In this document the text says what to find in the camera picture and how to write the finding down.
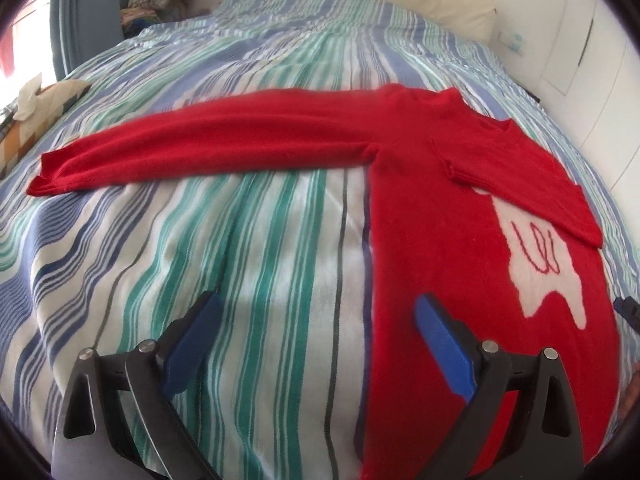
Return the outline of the right hand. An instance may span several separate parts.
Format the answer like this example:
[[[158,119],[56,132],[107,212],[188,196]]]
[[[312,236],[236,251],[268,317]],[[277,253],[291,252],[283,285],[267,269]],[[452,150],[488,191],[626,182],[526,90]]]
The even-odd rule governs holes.
[[[622,398],[620,399],[620,406],[618,407],[618,419],[624,420],[634,404],[638,401],[640,396],[640,363],[634,364],[634,372],[631,376],[627,388],[624,391]]]

